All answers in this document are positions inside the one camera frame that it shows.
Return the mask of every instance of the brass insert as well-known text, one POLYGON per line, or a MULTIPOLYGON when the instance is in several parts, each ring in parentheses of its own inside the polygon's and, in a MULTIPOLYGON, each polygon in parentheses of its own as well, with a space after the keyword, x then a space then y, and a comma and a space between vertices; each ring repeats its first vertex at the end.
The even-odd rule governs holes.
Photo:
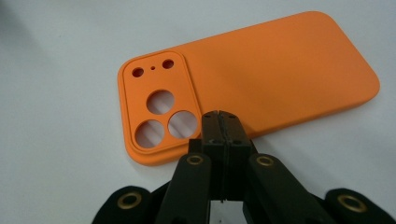
POLYGON ((257 163, 263 166, 272 166, 274 165, 273 159, 267 157, 267 156, 260 156, 257 158, 257 163))
POLYGON ((347 194, 342 194, 337 197, 338 202, 350 211, 363 213, 367 211, 367 206, 361 200, 347 194))
POLYGON ((133 191, 122 195, 119 198, 117 205, 119 206, 120 209, 131 209, 137 207, 141 202, 142 202, 142 195, 136 191, 133 191), (125 202, 125 199, 129 197, 133 197, 134 201, 132 201, 131 203, 125 202))

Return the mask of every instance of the screw hole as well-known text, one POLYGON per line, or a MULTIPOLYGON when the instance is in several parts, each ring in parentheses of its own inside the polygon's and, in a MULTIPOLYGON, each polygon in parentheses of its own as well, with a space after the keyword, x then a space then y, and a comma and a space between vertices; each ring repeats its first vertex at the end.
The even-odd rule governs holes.
POLYGON ((137 207, 142 202, 142 195, 139 192, 130 192, 119 197, 117 205, 120 209, 131 209, 137 207))
POLYGON ((257 158, 256 162, 263 166, 272 166, 274 164, 273 159, 267 156, 260 156, 257 158))
POLYGON ((169 69, 172 68, 174 66, 174 62, 170 59, 163 61, 163 68, 164 69, 169 69))
POLYGON ((337 197, 338 202, 352 212, 363 213, 367 211, 367 206, 361 200, 351 196, 342 194, 337 197))
POLYGON ((132 71, 132 76, 134 77, 141 77, 145 73, 145 70, 143 68, 136 68, 134 71, 132 71))
POLYGON ((187 162, 191 165, 199 165, 204 161, 204 158, 200 156, 189 156, 187 162))

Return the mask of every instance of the phone case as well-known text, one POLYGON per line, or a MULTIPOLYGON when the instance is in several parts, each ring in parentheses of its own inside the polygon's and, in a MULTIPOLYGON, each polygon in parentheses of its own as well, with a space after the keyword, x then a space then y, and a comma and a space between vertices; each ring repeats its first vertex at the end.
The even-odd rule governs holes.
POLYGON ((118 83, 125 146, 145 165, 185 154, 208 111, 235 114, 255 137, 361 105, 379 91, 373 69, 320 12, 133 58, 118 83))

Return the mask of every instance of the circular lens hole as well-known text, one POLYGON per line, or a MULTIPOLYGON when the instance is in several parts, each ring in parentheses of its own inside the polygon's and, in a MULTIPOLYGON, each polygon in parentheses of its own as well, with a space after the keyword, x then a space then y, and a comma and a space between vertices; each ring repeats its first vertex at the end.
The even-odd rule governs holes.
POLYGON ((141 77, 145 73, 145 70, 143 68, 136 68, 134 71, 132 71, 132 76, 134 77, 141 77))
POLYGON ((176 138, 192 136, 198 126, 197 118, 189 111, 179 111, 169 120, 168 130, 176 138))
POLYGON ((170 59, 163 61, 163 68, 169 69, 172 68, 174 65, 174 62, 170 59))
POLYGON ((164 129, 159 121, 150 119, 137 128, 134 136, 139 146, 145 148, 156 147, 163 140, 164 129))
POLYGON ((168 112, 175 103, 175 97, 170 91, 155 91, 147 101, 149 112, 161 115, 168 112))

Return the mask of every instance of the white background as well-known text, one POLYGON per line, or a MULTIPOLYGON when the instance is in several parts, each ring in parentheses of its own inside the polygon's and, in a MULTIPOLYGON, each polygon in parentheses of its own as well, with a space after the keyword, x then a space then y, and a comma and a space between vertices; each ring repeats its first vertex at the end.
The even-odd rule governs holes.
MULTIPOLYGON (((318 10, 381 81, 366 105, 254 140, 312 193, 354 189, 396 217, 396 1, 0 0, 0 223, 90 223, 115 190, 175 170, 124 149, 117 73, 130 58, 318 10)), ((212 223, 244 223, 216 203, 212 223)))

